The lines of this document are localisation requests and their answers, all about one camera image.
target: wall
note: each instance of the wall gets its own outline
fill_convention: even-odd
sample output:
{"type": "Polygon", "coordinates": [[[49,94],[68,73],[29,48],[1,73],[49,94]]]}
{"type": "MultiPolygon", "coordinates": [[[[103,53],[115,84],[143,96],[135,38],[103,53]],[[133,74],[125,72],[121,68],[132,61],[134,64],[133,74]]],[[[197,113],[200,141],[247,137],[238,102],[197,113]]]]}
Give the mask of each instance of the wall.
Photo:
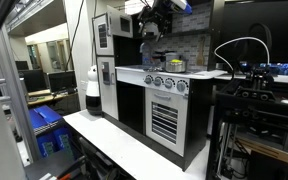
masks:
{"type": "Polygon", "coordinates": [[[46,43],[37,44],[37,48],[40,54],[43,72],[45,73],[53,72],[54,70],[52,68],[50,55],[47,49],[47,44],[46,43]]]}
{"type": "Polygon", "coordinates": [[[26,61],[28,68],[33,69],[25,38],[10,36],[10,43],[15,61],[26,61]]]}
{"type": "MultiPolygon", "coordinates": [[[[69,38],[71,41],[76,28],[81,2],[82,0],[64,0],[69,38]]],[[[116,7],[123,5],[124,2],[124,0],[97,0],[96,15],[103,14],[106,11],[106,5],[116,7]]],[[[94,15],[94,7],[95,0],[85,0],[72,51],[81,110],[86,108],[85,91],[88,82],[87,71],[92,66],[93,59],[92,17],[94,15]]]]}
{"type": "MultiPolygon", "coordinates": [[[[154,0],[146,0],[146,2],[152,6],[154,0]]],[[[144,3],[139,0],[128,0],[125,2],[125,7],[121,7],[121,9],[125,8],[126,14],[135,14],[142,11],[144,6],[144,3]]]]}
{"type": "Polygon", "coordinates": [[[27,45],[33,45],[62,39],[68,39],[67,23],[27,36],[25,41],[27,45]]]}
{"type": "MultiPolygon", "coordinates": [[[[192,30],[203,30],[209,27],[211,4],[205,3],[192,7],[192,15],[174,14],[172,20],[172,32],[185,32],[192,30]]],[[[210,48],[210,35],[201,33],[189,36],[180,37],[165,37],[159,42],[155,39],[145,40],[151,45],[152,52],[174,50],[182,55],[183,60],[188,61],[188,70],[207,70],[209,48],[210,48]],[[205,37],[204,43],[204,66],[198,66],[196,60],[199,54],[199,45],[201,38],[205,37]]],[[[144,49],[143,56],[148,56],[147,46],[144,49]]]]}

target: computer monitor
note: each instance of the computer monitor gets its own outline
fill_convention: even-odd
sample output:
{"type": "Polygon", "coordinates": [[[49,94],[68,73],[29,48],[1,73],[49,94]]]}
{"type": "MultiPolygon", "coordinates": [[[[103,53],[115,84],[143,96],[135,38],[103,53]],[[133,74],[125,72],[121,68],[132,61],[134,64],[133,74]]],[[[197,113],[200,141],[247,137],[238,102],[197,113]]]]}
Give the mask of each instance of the computer monitor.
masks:
{"type": "Polygon", "coordinates": [[[25,86],[28,92],[47,89],[42,70],[23,70],[18,71],[18,73],[20,77],[24,78],[25,86]]]}
{"type": "Polygon", "coordinates": [[[28,70],[27,61],[15,61],[17,70],[28,70]]]}
{"type": "MultiPolygon", "coordinates": [[[[250,27],[255,23],[266,25],[272,37],[270,62],[288,63],[288,1],[227,1],[224,5],[222,29],[218,45],[229,40],[253,36],[266,41],[264,28],[250,27]]],[[[247,53],[246,41],[231,43],[219,49],[218,54],[226,60],[235,62],[247,61],[251,63],[265,63],[267,61],[264,47],[255,41],[249,41],[247,53]]]]}
{"type": "Polygon", "coordinates": [[[47,73],[52,93],[76,88],[75,71],[47,73]]]}

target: metal frame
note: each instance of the metal frame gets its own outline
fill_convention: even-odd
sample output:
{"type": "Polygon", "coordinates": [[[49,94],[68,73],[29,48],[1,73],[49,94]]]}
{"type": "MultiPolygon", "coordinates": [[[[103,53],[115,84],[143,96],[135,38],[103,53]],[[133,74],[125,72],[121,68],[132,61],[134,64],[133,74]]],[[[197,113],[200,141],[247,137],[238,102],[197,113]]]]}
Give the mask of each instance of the metal frame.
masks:
{"type": "Polygon", "coordinates": [[[30,122],[24,92],[16,71],[8,34],[4,26],[0,31],[0,73],[0,76],[5,78],[7,94],[11,97],[12,101],[11,111],[16,117],[17,128],[23,137],[30,162],[32,163],[40,159],[41,155],[30,122]]]}
{"type": "MultiPolygon", "coordinates": [[[[229,126],[231,124],[244,124],[250,121],[252,121],[252,123],[275,128],[283,132],[288,132],[288,128],[274,125],[277,123],[288,124],[288,104],[236,97],[227,93],[227,91],[232,90],[232,88],[236,89],[239,85],[239,82],[242,81],[245,80],[234,79],[216,95],[216,106],[213,119],[213,129],[208,156],[206,180],[220,179],[220,175],[218,174],[220,172],[220,168],[218,167],[221,164],[221,159],[219,157],[222,157],[223,154],[225,154],[225,152],[222,151],[220,154],[218,154],[218,148],[220,146],[219,139],[221,136],[220,132],[223,122],[226,124],[226,127],[228,127],[224,134],[230,132],[229,126]],[[244,116],[244,113],[242,112],[249,109],[251,109],[250,116],[244,116]],[[241,110],[241,112],[237,115],[235,113],[236,110],[241,110]]],[[[273,92],[283,92],[285,87],[288,87],[288,84],[279,84],[278,86],[273,87],[273,92]]],[[[226,136],[227,135],[223,135],[223,142],[226,142],[226,138],[229,138],[226,136]]]]}

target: desk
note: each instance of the desk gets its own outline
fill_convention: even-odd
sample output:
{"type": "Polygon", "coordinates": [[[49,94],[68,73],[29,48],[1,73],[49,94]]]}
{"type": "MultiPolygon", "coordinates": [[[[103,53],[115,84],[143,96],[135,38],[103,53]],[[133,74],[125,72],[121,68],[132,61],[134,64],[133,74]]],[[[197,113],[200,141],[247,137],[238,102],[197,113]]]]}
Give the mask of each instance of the desk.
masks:
{"type": "Polygon", "coordinates": [[[44,95],[51,95],[51,91],[49,89],[44,89],[44,90],[41,90],[41,91],[35,91],[35,92],[28,93],[29,97],[44,96],[44,95]]]}
{"type": "Polygon", "coordinates": [[[64,116],[64,119],[135,179],[205,179],[209,142],[183,172],[181,168],[104,118],[91,116],[84,110],[64,116]]]}
{"type": "Polygon", "coordinates": [[[27,105],[28,106],[35,106],[35,105],[45,104],[48,102],[61,100],[61,99],[64,99],[66,97],[73,96],[75,94],[77,94],[77,93],[67,94],[67,95],[58,94],[55,98],[52,95],[41,96],[41,97],[43,97],[43,99],[38,99],[37,101],[33,101],[33,102],[27,102],[27,105]]]}

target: machine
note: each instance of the machine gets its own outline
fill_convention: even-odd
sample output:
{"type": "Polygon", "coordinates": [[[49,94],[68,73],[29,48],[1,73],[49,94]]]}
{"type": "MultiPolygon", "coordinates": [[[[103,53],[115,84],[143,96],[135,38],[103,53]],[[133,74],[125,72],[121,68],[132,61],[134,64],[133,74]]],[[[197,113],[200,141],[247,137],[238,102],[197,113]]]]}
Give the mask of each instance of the machine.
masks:
{"type": "Polygon", "coordinates": [[[147,4],[137,18],[140,21],[139,33],[146,23],[154,23],[159,31],[156,41],[159,41],[171,24],[168,15],[172,13],[192,14],[192,8],[185,0],[155,0],[152,7],[147,4]]]}
{"type": "Polygon", "coordinates": [[[92,115],[100,115],[102,113],[101,98],[98,86],[97,68],[92,66],[87,72],[88,84],[86,89],[86,109],[92,115]]]}
{"type": "Polygon", "coordinates": [[[246,79],[232,80],[217,94],[206,179],[245,176],[251,180],[259,179],[259,174],[263,179],[288,179],[287,161],[270,156],[271,160],[267,162],[275,160],[282,165],[269,165],[264,171],[259,170],[256,164],[263,162],[252,161],[253,151],[242,153],[245,148],[240,143],[241,138],[247,139],[288,153],[288,104],[281,102],[288,97],[288,84],[273,83],[267,69],[256,68],[246,79]],[[246,160],[244,172],[238,171],[243,175],[232,168],[234,159],[246,160]]]}
{"type": "Polygon", "coordinates": [[[185,171],[206,144],[212,83],[143,68],[116,67],[119,127],[185,171]]]}

